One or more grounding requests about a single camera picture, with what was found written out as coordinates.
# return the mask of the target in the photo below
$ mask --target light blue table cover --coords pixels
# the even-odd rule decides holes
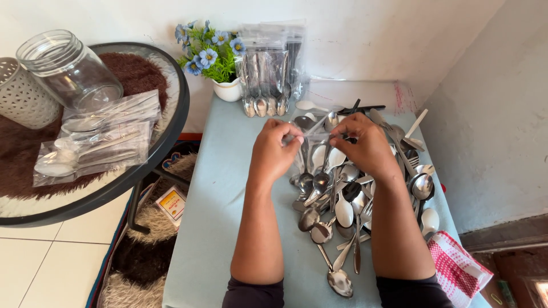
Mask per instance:
[[[293,108],[284,117],[288,121]],[[407,131],[415,121],[413,113],[397,118],[384,114],[391,124]],[[165,282],[164,308],[220,307],[230,279],[230,262],[240,224],[252,147],[265,118],[248,118],[241,102],[226,102],[213,96],[204,130],[192,184]],[[423,140],[420,129],[414,138]],[[423,164],[430,164],[428,151],[420,153]],[[436,174],[436,194],[425,208],[435,208],[440,229],[459,240],[447,201]],[[272,200],[282,238],[285,264],[285,307],[380,307],[371,262],[370,241],[362,243],[360,275],[353,270],[352,254],[342,269],[353,283],[354,296],[344,299],[327,284],[327,265],[308,232],[297,228],[299,214],[291,203],[299,195],[287,175],[275,182]],[[328,221],[330,214],[322,217]],[[324,245],[331,262],[339,255],[336,246],[344,239],[334,232]],[[471,307],[489,308],[478,293]]]

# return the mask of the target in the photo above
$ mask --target person's left hand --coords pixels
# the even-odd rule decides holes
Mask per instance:
[[[295,136],[287,146],[282,144],[285,135]],[[278,119],[268,119],[253,146],[248,180],[270,189],[274,181],[289,169],[303,141],[302,132],[297,127]]]

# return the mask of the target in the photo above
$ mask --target red and white towel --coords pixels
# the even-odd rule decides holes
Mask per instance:
[[[456,308],[467,308],[472,297],[493,273],[474,260],[447,232],[438,231],[427,242],[436,264],[438,283]]]

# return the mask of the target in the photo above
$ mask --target glass jar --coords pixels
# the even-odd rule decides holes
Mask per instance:
[[[51,95],[76,113],[97,111],[123,96],[120,81],[69,31],[36,35],[19,47],[16,57]]]

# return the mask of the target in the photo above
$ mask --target floor tile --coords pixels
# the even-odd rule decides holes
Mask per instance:
[[[0,307],[19,307],[51,244],[0,238]]]
[[[84,308],[108,249],[53,242],[19,308]]]
[[[98,209],[64,221],[55,240],[110,244],[131,194],[128,190]]]
[[[34,228],[5,228],[0,227],[0,237],[21,239],[43,239],[53,241],[61,228],[62,223]]]

